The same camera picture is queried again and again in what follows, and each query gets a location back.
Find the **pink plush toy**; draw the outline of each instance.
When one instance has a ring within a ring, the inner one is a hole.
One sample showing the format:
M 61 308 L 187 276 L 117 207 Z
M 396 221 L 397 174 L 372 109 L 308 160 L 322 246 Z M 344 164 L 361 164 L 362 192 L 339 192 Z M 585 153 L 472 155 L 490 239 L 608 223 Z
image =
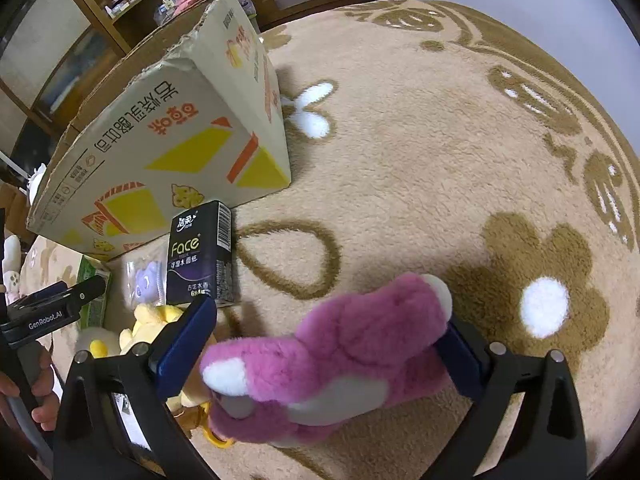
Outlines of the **pink plush toy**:
M 446 331 L 445 283 L 407 273 L 370 294 L 321 303 L 293 336 L 210 346 L 200 364 L 221 436 L 292 447 L 348 419 L 438 392 L 449 377 L 432 346 Z

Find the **white plush toy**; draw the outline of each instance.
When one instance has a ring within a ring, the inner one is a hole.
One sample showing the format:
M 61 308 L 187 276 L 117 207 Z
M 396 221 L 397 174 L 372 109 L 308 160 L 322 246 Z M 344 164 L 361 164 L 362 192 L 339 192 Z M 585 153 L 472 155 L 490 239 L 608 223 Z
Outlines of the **white plush toy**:
M 16 235 L 4 240 L 2 282 L 6 287 L 6 303 L 17 301 L 20 298 L 20 239 Z

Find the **white wall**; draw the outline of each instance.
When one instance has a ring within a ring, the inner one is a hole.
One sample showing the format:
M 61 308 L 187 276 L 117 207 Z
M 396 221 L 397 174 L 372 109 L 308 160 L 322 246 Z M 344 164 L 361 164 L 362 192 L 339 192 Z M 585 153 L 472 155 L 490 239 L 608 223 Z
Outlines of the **white wall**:
M 53 69 L 88 26 L 73 0 L 36 0 L 0 58 L 0 77 L 31 107 Z M 2 93 L 0 150 L 5 154 L 11 155 L 25 120 L 20 108 Z
M 610 0 L 449 0 L 517 30 L 567 67 L 640 154 L 640 46 Z

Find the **human hand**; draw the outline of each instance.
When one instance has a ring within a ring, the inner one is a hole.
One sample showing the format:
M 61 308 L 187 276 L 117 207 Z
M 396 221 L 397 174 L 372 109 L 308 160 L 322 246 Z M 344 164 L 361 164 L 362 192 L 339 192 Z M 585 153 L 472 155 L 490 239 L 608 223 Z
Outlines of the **human hand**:
M 43 402 L 40 407 L 31 412 L 31 416 L 35 422 L 42 426 L 44 431 L 53 431 L 56 427 L 60 401 L 58 396 L 53 393 L 54 378 L 51 357 L 44 348 L 40 352 L 40 370 L 38 379 L 31 387 L 31 393 L 36 397 L 43 397 Z M 7 397 L 18 397 L 20 395 L 18 386 L 2 372 L 0 372 L 0 394 L 4 394 Z

